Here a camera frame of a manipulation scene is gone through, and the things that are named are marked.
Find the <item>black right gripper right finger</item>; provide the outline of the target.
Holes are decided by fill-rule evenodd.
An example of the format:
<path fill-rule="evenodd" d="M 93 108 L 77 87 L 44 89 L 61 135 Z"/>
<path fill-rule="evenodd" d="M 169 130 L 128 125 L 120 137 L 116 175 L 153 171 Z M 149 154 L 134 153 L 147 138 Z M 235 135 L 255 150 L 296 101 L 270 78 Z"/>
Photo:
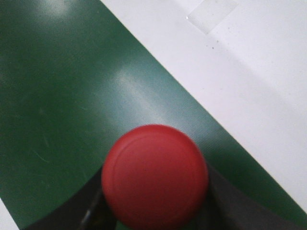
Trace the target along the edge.
<path fill-rule="evenodd" d="M 209 187 L 194 219 L 196 230 L 303 230 L 245 195 L 211 165 Z"/>

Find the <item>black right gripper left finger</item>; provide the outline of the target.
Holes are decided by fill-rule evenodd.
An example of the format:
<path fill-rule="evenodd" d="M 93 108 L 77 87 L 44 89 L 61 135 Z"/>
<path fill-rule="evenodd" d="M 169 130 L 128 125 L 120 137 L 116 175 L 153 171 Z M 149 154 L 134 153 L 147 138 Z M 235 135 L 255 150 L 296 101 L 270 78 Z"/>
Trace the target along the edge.
<path fill-rule="evenodd" d="M 114 230 L 112 214 L 101 187 L 99 170 L 70 199 L 25 230 Z"/>

